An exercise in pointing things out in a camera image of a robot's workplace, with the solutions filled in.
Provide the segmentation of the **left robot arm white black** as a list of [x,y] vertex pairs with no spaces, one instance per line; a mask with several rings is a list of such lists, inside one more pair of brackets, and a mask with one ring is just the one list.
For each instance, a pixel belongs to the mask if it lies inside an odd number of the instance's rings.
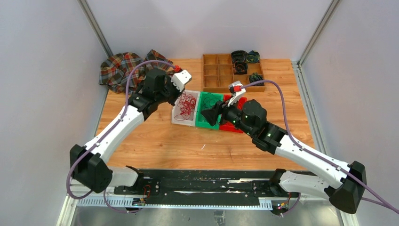
[[101,193],[110,186],[126,186],[132,194],[140,194],[144,181],[140,179],[138,170],[132,167],[112,168],[107,166],[107,162],[122,141],[160,104],[174,105],[191,80],[187,70],[170,76],[164,70],[151,69],[136,92],[129,96],[127,105],[100,134],[83,146],[74,145],[71,148],[67,188],[70,188],[71,179],[75,179],[94,193]]

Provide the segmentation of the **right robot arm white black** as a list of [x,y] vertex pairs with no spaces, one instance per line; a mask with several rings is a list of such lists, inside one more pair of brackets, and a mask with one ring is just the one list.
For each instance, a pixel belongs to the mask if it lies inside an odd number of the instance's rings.
[[217,101],[212,108],[200,112],[214,126],[218,119],[233,124],[249,135],[260,150],[294,161],[313,175],[275,170],[269,190],[275,196],[302,193],[328,200],[337,209],[355,214],[363,197],[366,183],[365,166],[354,161],[347,163],[327,156],[299,142],[287,130],[267,121],[267,111],[256,100],[250,100],[239,109]]

